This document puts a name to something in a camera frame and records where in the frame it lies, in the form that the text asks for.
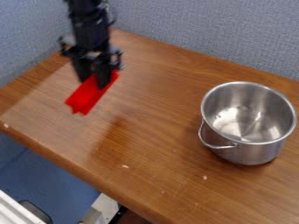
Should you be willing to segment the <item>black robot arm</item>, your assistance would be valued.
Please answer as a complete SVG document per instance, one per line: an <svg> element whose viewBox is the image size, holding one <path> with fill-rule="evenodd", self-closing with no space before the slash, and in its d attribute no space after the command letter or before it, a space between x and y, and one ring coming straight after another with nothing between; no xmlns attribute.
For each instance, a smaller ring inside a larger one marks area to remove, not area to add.
<svg viewBox="0 0 299 224"><path fill-rule="evenodd" d="M109 5L105 0L65 0L73 27L73 39L61 36L61 54L70 58L79 81L97 76L98 89L113 83L113 72L122 69L123 51L110 41Z"/></svg>

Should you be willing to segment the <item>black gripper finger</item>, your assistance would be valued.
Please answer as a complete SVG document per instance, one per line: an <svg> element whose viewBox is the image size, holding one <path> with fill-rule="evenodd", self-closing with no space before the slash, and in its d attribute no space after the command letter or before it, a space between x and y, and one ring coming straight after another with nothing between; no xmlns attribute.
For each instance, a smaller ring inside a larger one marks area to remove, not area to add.
<svg viewBox="0 0 299 224"><path fill-rule="evenodd" d="M85 82L91 76L91 60L90 59L75 59L73 65L79 76L79 81Z"/></svg>
<svg viewBox="0 0 299 224"><path fill-rule="evenodd" d="M98 63L95 65L95 74L98 78L98 88L105 89L111 82L113 67L110 64Z"/></svg>

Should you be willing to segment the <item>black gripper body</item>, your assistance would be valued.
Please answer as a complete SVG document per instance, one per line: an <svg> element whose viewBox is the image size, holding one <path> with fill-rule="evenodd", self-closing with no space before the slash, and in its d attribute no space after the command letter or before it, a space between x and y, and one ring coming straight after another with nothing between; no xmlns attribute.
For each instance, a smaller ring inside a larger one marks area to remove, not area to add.
<svg viewBox="0 0 299 224"><path fill-rule="evenodd" d="M71 17L73 33L59 37L61 53L75 60L89 62L113 58L109 64L114 69L123 68L122 50L110 43L111 22L106 17Z"/></svg>

